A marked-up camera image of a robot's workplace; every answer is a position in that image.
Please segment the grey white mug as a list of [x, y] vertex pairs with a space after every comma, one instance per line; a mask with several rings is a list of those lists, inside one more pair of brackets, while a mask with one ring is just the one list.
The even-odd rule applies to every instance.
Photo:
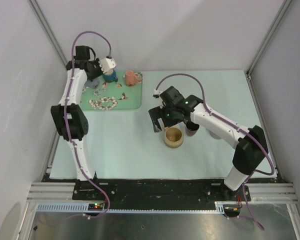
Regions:
[[100, 79], [94, 78], [93, 80], [87, 80], [85, 86], [91, 89], [97, 89], [100, 85]]

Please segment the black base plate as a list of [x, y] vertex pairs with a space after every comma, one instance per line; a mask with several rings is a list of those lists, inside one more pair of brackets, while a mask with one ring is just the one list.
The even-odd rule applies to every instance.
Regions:
[[141, 198], [197, 197], [208, 201], [251, 200], [247, 186], [230, 190], [223, 179], [100, 179], [76, 180], [74, 200], [119, 202]]

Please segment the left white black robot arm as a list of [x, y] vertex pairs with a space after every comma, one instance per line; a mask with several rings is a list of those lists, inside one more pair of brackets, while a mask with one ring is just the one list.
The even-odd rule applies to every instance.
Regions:
[[92, 180], [95, 171], [89, 163], [85, 136], [89, 123], [80, 107], [85, 83], [91, 79], [91, 71], [96, 69], [95, 51], [85, 45], [74, 48], [75, 55], [66, 65], [67, 80], [62, 97], [57, 105], [50, 108], [57, 133], [67, 142], [76, 168], [76, 179]]

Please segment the green floral tray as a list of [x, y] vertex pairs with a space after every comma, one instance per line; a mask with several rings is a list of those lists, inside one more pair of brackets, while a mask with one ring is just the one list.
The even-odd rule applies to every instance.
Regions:
[[84, 111], [136, 110], [142, 103], [142, 82], [133, 87], [125, 83], [124, 70], [117, 70], [118, 82], [105, 82], [101, 76], [98, 88], [84, 87], [80, 107]]

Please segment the pink floral mug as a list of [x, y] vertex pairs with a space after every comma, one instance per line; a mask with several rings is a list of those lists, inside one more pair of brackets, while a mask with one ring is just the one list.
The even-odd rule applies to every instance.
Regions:
[[143, 75], [141, 72], [134, 72], [132, 70], [128, 70], [124, 75], [125, 84], [128, 87], [134, 87], [138, 83], [141, 83], [143, 80]]

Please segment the blue ribbed mug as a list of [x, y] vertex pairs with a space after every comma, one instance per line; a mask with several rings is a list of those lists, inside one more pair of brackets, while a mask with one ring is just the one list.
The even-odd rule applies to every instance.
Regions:
[[114, 69], [110, 69], [102, 75], [106, 83], [118, 82], [118, 77]]

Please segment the dark brown mug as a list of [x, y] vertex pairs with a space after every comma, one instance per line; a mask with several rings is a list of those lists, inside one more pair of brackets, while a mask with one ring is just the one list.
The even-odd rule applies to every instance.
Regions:
[[197, 133], [197, 131], [199, 130], [199, 128], [200, 128], [200, 125], [196, 124], [194, 122], [187, 121], [185, 123], [185, 133], [189, 137], [194, 136]]

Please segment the beige round mug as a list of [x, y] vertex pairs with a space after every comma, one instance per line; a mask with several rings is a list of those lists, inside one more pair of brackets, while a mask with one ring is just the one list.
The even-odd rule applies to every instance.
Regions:
[[177, 127], [169, 127], [164, 132], [163, 142], [169, 148], [179, 148], [184, 142], [183, 132]]

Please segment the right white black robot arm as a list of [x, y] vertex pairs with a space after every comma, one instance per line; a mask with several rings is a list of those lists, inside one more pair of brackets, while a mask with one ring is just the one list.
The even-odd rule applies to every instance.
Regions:
[[227, 142], [234, 149], [232, 168], [221, 187], [222, 197], [228, 201], [239, 195], [239, 187], [253, 174], [268, 155], [262, 128], [241, 126], [209, 108], [195, 95], [183, 97], [173, 86], [165, 91], [155, 90], [153, 97], [161, 104], [148, 111], [154, 132], [160, 132], [181, 122], [204, 127]]

